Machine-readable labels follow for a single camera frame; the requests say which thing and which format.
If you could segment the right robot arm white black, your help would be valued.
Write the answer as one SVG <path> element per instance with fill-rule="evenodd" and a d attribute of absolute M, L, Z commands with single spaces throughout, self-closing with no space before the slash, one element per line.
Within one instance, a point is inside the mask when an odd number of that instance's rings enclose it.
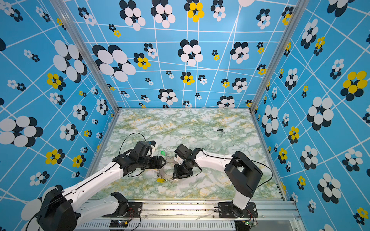
<path fill-rule="evenodd" d="M 261 169 L 243 152 L 236 151 L 233 155 L 219 155 L 204 151 L 201 148 L 191 150 L 180 144 L 175 149 L 173 179 L 195 177 L 193 169 L 202 171 L 204 168 L 225 173 L 236 189 L 230 203 L 234 216 L 241 218 L 247 213 L 247 205 L 259 187 L 263 176 Z"/>

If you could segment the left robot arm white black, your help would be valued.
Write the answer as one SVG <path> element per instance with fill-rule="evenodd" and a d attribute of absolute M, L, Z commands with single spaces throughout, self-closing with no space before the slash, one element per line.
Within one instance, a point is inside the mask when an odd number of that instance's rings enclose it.
<path fill-rule="evenodd" d="M 85 180 L 64 190 L 55 187 L 42 198 L 40 210 L 34 221 L 44 231 L 73 231 L 77 226 L 101 216 L 134 217 L 128 200 L 119 192 L 95 202 L 89 199 L 111 183 L 137 169 L 162 169 L 166 160 L 153 156 L 154 141 L 139 141 Z"/>

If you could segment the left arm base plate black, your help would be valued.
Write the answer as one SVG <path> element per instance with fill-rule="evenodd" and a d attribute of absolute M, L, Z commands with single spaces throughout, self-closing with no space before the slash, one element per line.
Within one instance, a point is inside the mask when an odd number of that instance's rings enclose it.
<path fill-rule="evenodd" d="M 126 205 L 119 205 L 113 214 L 104 215 L 107 218 L 138 218 L 143 209 L 142 202 L 128 202 Z"/>

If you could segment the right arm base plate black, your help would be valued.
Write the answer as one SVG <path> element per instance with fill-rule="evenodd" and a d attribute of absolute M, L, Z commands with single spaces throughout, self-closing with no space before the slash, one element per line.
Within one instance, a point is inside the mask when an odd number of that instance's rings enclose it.
<path fill-rule="evenodd" d="M 220 218 L 258 218 L 256 204 L 249 202 L 244 209 L 240 209 L 231 202 L 219 202 L 216 206 Z"/>

